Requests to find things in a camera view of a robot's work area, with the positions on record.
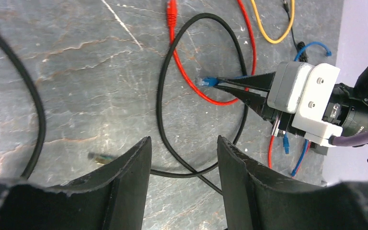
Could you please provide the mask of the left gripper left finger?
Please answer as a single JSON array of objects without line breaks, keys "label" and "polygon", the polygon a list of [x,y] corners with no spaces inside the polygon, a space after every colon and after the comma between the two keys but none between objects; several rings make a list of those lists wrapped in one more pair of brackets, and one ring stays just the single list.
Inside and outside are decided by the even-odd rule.
[{"label": "left gripper left finger", "polygon": [[0,178],[0,230],[139,230],[152,158],[151,138],[66,185]]}]

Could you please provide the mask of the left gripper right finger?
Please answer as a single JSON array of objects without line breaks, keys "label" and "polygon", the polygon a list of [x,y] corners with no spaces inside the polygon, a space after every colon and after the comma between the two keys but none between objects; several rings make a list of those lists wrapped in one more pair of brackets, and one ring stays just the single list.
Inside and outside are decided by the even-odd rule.
[{"label": "left gripper right finger", "polygon": [[217,140],[230,230],[368,230],[368,182],[321,187],[286,177]]}]

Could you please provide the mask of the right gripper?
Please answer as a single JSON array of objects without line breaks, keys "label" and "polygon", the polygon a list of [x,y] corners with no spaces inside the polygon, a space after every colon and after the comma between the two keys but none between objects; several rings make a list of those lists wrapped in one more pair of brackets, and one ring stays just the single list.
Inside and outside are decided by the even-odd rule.
[{"label": "right gripper", "polygon": [[[218,81],[244,88],[268,92],[270,91],[275,74],[276,72],[270,72],[260,75],[241,76],[232,79],[218,78]],[[285,134],[290,133],[295,136],[304,137],[304,131],[292,126],[295,114],[282,112],[268,106],[267,100],[261,95],[229,86],[217,85],[214,88],[232,94],[237,99],[240,99],[240,101],[246,106],[255,111],[263,120],[269,121],[273,125],[273,136],[284,137]]]}]

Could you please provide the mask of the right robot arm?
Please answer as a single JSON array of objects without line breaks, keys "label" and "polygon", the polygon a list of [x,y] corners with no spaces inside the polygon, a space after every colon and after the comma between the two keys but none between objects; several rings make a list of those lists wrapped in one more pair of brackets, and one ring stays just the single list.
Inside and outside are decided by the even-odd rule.
[{"label": "right robot arm", "polygon": [[212,85],[272,123],[273,136],[303,137],[304,152],[368,145],[368,67],[354,87],[337,83],[339,73],[333,65],[296,58],[274,72],[217,78]]}]

